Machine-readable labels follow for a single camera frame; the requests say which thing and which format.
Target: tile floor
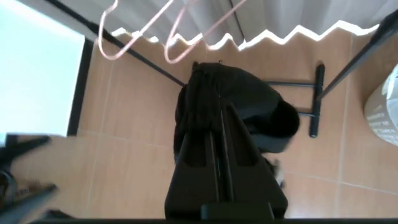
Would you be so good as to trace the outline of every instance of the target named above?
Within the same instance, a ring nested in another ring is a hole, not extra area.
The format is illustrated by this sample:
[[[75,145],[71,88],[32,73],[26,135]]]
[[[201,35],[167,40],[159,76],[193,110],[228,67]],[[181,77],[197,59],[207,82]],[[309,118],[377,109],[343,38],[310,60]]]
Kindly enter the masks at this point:
[[[141,39],[134,48],[186,82],[191,64],[217,62],[268,80],[313,81],[326,66],[325,85],[369,40],[335,30],[314,42],[296,35],[285,45],[263,40],[238,52],[232,42],[208,50],[202,42],[182,62],[165,62],[160,44]],[[185,49],[181,42],[172,49]],[[324,100],[319,135],[308,136],[309,119],[278,157],[286,171],[286,217],[398,217],[398,148],[378,139],[363,115],[366,99],[398,62],[398,38],[383,45]],[[107,44],[114,52],[115,47]],[[174,171],[174,109],[180,87],[129,55],[110,62],[95,49],[77,137],[15,161],[20,178],[54,182],[59,194],[44,208],[76,217],[162,218]],[[278,87],[298,108],[310,108],[312,91]]]

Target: clothes hanger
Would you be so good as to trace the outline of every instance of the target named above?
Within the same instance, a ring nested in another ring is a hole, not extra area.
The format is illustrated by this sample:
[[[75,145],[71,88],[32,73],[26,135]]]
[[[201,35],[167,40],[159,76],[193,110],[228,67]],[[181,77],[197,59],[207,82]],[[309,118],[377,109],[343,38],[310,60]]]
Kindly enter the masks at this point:
[[[119,4],[119,0],[115,0],[113,4],[107,8],[104,13],[102,13],[101,20],[99,22],[99,31],[98,31],[98,47],[99,51],[101,54],[109,59],[109,60],[116,60],[119,57],[121,57],[126,51],[142,36],[142,34],[160,17],[160,15],[163,14],[164,11],[174,2],[174,0],[169,0],[162,9],[152,18],[150,21],[139,31],[138,35],[136,37],[132,37],[131,40],[116,54],[114,55],[108,55],[105,53],[103,49],[103,30],[104,30],[104,23],[106,16],[111,13],[113,10],[115,10]]]
[[[182,16],[185,14],[185,12],[187,11],[187,9],[192,5],[195,4],[198,0],[190,0],[188,2],[188,4],[186,4],[180,11],[180,14],[177,16],[177,19],[174,22],[174,25],[172,27],[172,30],[170,31],[169,34],[169,38],[167,39],[165,48],[164,48],[164,57],[166,59],[166,61],[170,64],[174,64],[177,63],[179,61],[181,61],[181,59],[183,59],[185,56],[187,56],[187,54],[189,54],[189,52],[191,52],[191,50],[199,43],[200,40],[202,40],[203,38],[205,38],[211,31],[213,31],[218,25],[220,25],[226,18],[228,18],[228,16],[230,16],[235,10],[237,10],[240,6],[242,6],[242,4],[244,2],[246,2],[246,0],[241,0],[239,3],[237,3],[237,5],[235,5],[229,12],[227,12],[221,19],[219,19],[216,23],[214,23],[214,25],[212,25],[210,27],[210,29],[208,29],[203,35],[202,37],[196,41],[194,44],[192,44],[191,46],[189,46],[189,48],[187,48],[184,52],[182,52],[177,58],[175,59],[170,59],[169,58],[169,48],[171,46],[171,42],[172,39],[174,38],[174,33],[177,30],[178,25],[180,24],[181,18]]]

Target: black bag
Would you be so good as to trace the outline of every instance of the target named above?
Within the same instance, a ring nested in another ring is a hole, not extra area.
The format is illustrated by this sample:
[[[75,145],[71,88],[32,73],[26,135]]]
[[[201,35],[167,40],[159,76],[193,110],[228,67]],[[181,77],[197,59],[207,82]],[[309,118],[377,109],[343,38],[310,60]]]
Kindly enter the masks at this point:
[[[218,97],[234,105],[261,153],[282,152],[299,128],[297,110],[266,82],[240,68],[195,62],[189,83],[178,96],[175,157],[187,131],[217,128]]]

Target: corrugated metal sheet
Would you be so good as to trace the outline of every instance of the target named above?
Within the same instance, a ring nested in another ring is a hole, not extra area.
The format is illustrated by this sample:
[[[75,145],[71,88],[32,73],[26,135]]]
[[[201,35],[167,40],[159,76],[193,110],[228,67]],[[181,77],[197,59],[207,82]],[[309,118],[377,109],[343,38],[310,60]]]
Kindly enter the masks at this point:
[[[69,19],[56,16],[55,12],[45,9],[43,0],[20,0],[68,26],[85,34],[86,30]],[[140,30],[149,19],[167,2],[167,0],[120,0],[119,7],[108,16],[105,24],[112,31],[120,27],[129,32]],[[175,0],[164,15],[144,34],[156,36],[165,42],[179,10],[188,0]],[[206,31],[223,14],[228,12],[240,0],[199,0],[184,16],[178,27],[178,33],[190,40]],[[86,18],[99,23],[102,12],[113,0],[61,0]],[[398,8],[396,0],[247,0],[226,22],[206,37],[213,45],[219,42],[225,33],[231,34],[235,43],[240,45],[257,37],[265,30],[280,38],[288,36],[301,25],[316,34],[322,34],[338,20],[369,28],[378,24],[386,15]]]

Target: clothes rack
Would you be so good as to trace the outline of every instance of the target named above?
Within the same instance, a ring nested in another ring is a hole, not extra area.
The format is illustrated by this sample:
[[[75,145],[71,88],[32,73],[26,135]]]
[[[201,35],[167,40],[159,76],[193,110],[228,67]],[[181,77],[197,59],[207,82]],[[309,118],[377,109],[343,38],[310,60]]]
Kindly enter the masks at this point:
[[[83,16],[79,15],[74,10],[70,9],[68,6],[64,5],[58,0],[45,0],[49,4],[55,6],[61,11],[67,13],[69,16],[82,23],[84,26],[89,28],[94,34],[98,35],[99,25],[85,19]],[[270,85],[281,85],[281,86],[294,86],[294,87],[310,87],[313,88],[313,98],[312,98],[312,108],[311,112],[299,112],[299,115],[309,116],[310,118],[310,127],[309,127],[309,136],[311,138],[316,138],[318,136],[319,122],[320,122],[320,108],[322,98],[325,97],[329,92],[331,92],[345,77],[347,77],[356,67],[358,67],[366,58],[368,58],[379,46],[381,46],[387,39],[392,37],[398,31],[398,10],[386,16],[380,23],[377,31],[373,34],[371,40],[365,47],[350,61],[347,66],[336,76],[335,79],[331,81],[331,83],[323,90],[323,80],[325,76],[325,66],[324,64],[318,65],[315,71],[315,83],[295,83],[295,82],[274,82],[268,81],[267,83]],[[113,37],[107,30],[103,31],[104,39],[108,42],[123,48],[124,44]],[[170,73],[166,72],[156,64],[152,63],[148,58],[145,58],[140,53],[136,52],[133,49],[129,49],[127,51],[128,54],[137,58],[141,62],[144,62],[146,65],[150,66],[154,70],[158,71],[160,74],[166,76],[171,79],[176,84],[183,86],[184,82],[175,78]]]

